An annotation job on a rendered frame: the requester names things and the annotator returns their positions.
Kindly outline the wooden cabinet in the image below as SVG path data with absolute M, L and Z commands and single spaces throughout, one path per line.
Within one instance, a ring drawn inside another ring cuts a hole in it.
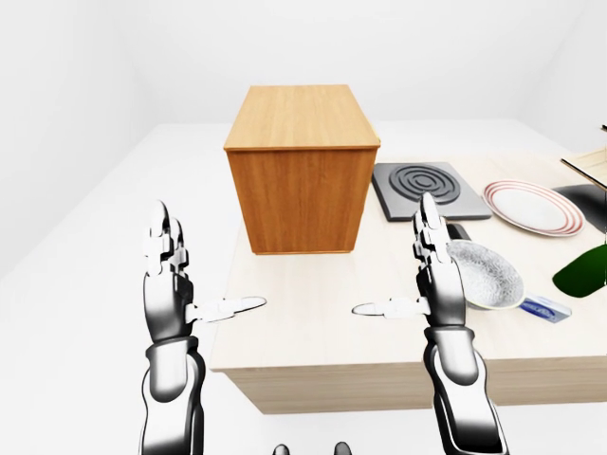
M 251 86 L 224 150 L 252 252 L 352 251 L 379 147 L 346 84 Z

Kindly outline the blue white printed box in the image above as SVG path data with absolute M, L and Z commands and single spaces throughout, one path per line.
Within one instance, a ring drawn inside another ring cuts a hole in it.
M 572 310 L 549 298 L 529 293 L 520 305 L 527 313 L 551 323 L 561 322 L 572 316 Z

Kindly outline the flat dark stove plate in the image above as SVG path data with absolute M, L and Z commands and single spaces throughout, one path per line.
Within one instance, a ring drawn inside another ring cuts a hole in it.
M 449 221 L 485 220 L 491 209 L 447 162 L 377 163 L 372 184 L 389 222 L 410 222 L 422 195 L 430 193 L 439 214 Z

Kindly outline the dark green rounded object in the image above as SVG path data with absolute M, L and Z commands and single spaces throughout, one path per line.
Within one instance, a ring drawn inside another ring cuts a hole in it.
M 585 298 L 607 286 L 607 244 L 594 247 L 557 272 L 552 282 L 564 294 Z

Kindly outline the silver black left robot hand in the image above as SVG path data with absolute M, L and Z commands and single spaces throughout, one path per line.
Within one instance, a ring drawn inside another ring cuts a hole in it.
M 183 228 L 160 200 L 153 204 L 144 254 L 144 313 L 154 342 L 188 336 L 197 321 L 231 319 L 267 304 L 267 299 L 259 296 L 194 302 L 193 282 L 186 273 L 190 257 Z

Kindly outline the white plate with red rings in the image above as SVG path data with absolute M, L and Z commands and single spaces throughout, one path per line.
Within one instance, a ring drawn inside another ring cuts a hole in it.
M 585 216 L 568 198 L 538 184 L 504 179 L 483 190 L 489 208 L 511 225 L 551 237 L 569 237 L 585 227 Z

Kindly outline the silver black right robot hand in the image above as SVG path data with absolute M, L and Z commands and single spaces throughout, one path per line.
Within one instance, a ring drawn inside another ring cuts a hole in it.
M 461 275 L 448 252 L 451 237 L 446 221 L 439 215 L 430 193 L 422 195 L 413 223 L 413 252 L 419 261 L 416 275 L 419 298 L 363 303 L 353 307 L 352 313 L 386 319 L 423 315 L 431 326 L 463 326 L 466 323 L 466 299 Z

